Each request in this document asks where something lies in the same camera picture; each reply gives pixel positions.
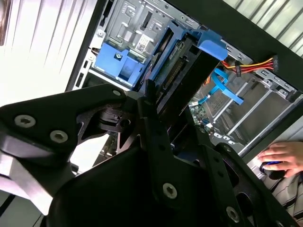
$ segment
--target label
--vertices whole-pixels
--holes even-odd
[[[171,55],[169,56],[169,59],[170,59],[170,60],[175,56],[175,54],[176,54],[176,52],[178,51],[178,49],[179,49],[179,47],[178,47],[178,46],[175,46],[174,50],[172,51]]]
[[[148,37],[147,35],[142,34],[137,46],[136,46],[136,50],[143,53],[148,45],[148,43],[150,42],[150,37]]]

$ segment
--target metal bracket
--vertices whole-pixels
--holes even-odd
[[[91,49],[88,49],[85,60],[83,61],[83,64],[77,75],[76,83],[74,84],[73,90],[81,89],[83,87],[83,83],[85,81],[87,73],[89,72],[90,67],[94,64],[95,61],[96,56],[91,52]]]
[[[202,133],[196,128],[198,145],[201,151],[198,152],[198,159],[201,167],[207,169],[208,177],[212,185],[212,191],[215,198],[215,204],[220,211],[220,214],[228,220],[228,226],[245,226],[243,214],[234,195],[231,181],[228,177],[226,167],[222,156],[203,145],[204,137],[208,137],[206,133]],[[230,216],[229,209],[233,210],[233,217]]]

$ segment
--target finger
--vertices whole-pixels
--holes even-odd
[[[293,164],[289,163],[289,162],[283,162],[283,163],[279,163],[279,164],[273,164],[273,165],[265,165],[263,166],[264,169],[267,170],[289,170],[293,167]]]
[[[291,161],[292,157],[289,154],[266,155],[258,158],[261,162],[282,162]]]
[[[301,169],[299,169],[299,168],[289,169],[289,170],[287,170],[285,177],[291,177],[293,175],[296,175],[299,172],[301,172]]]
[[[286,148],[288,146],[288,142],[274,143],[271,144],[270,148]]]
[[[279,155],[286,153],[288,153],[288,150],[286,148],[270,148],[260,153],[258,157],[267,156],[267,155]]]

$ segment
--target blue plastic latch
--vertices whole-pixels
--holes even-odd
[[[192,33],[199,38],[197,47],[211,56],[223,61],[228,56],[226,44],[221,41],[222,37],[212,30],[196,30]]]

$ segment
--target silver screw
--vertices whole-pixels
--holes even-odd
[[[114,93],[116,96],[120,96],[120,95],[121,95],[121,93],[120,93],[119,91],[117,91],[117,90],[113,90],[113,93]]]
[[[19,115],[15,117],[15,124],[21,128],[30,128],[36,124],[36,120],[30,115]]]
[[[121,58],[122,58],[122,55],[119,54],[119,53],[116,53],[116,58],[121,59]]]
[[[170,199],[175,199],[178,194],[176,188],[170,183],[165,183],[163,185],[163,193]]]
[[[101,29],[99,29],[99,30],[97,31],[97,34],[98,34],[100,37],[102,37],[102,36],[103,36],[103,31],[102,31]]]
[[[234,208],[227,207],[226,212],[227,212],[227,215],[229,216],[229,218],[231,220],[233,220],[235,223],[238,223],[240,221],[240,217]]]
[[[51,132],[50,138],[56,143],[64,143],[68,140],[68,135],[61,130],[54,130]]]
[[[278,220],[277,220],[277,221],[276,221],[276,224],[277,224],[278,227],[284,227],[284,225],[281,223],[281,221],[278,221]]]

